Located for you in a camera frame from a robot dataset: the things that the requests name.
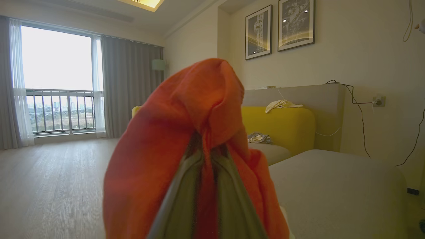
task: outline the gray curtain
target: gray curtain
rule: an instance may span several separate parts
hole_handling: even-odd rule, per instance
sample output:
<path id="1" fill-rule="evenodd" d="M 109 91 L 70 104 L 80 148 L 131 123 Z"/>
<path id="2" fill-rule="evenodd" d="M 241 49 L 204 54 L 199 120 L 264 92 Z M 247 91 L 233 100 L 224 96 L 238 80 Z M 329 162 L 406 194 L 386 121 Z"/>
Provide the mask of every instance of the gray curtain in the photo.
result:
<path id="1" fill-rule="evenodd" d="M 116 37 L 102 36 L 105 129 L 118 138 L 127 129 L 133 107 L 143 105 L 162 83 L 162 71 L 152 60 L 163 59 L 163 48 Z"/>
<path id="2" fill-rule="evenodd" d="M 0 149 L 22 146 L 13 95 L 9 19 L 0 16 Z"/>

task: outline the wall socket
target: wall socket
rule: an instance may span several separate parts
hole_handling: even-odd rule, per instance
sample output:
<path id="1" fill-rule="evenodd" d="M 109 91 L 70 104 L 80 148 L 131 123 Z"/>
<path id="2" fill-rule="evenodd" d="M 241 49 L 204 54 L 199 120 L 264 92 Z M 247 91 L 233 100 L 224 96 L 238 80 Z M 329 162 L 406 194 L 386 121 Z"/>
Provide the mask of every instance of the wall socket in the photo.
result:
<path id="1" fill-rule="evenodd" d="M 372 98 L 373 107 L 384 107 L 385 106 L 385 96 L 377 95 Z"/>

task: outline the window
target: window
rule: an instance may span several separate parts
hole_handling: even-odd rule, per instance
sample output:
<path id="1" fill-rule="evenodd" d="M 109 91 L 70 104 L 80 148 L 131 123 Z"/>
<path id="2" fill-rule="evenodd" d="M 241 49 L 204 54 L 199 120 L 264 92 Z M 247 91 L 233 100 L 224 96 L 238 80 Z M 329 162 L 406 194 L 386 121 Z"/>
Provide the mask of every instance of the window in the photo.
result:
<path id="1" fill-rule="evenodd" d="M 33 133 L 94 131 L 93 37 L 31 26 L 21 31 Z"/>

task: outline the framed picture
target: framed picture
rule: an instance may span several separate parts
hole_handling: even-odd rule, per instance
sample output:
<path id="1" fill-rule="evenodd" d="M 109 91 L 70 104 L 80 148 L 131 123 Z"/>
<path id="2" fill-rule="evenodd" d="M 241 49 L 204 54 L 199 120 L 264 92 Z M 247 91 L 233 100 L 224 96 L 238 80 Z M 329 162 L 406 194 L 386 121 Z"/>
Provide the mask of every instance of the framed picture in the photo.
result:
<path id="1" fill-rule="evenodd" d="M 315 0 L 279 0 L 278 51 L 314 44 Z"/>
<path id="2" fill-rule="evenodd" d="M 245 60 L 272 53 L 272 12 L 269 5 L 245 18 Z"/>

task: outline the orange cloth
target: orange cloth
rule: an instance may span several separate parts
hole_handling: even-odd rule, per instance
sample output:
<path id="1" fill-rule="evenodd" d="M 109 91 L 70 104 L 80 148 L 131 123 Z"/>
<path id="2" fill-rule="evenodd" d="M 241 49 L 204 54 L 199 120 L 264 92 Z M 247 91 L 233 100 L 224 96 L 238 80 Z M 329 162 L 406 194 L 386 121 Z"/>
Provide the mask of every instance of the orange cloth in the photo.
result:
<path id="1" fill-rule="evenodd" d="M 107 238 L 145 238 L 196 130 L 205 164 L 198 193 L 198 239 L 218 238 L 210 149 L 226 143 L 270 239 L 287 239 L 264 155 L 248 149 L 242 124 L 244 88 L 227 61 L 209 59 L 163 82 L 131 120 L 109 162 L 103 219 Z"/>

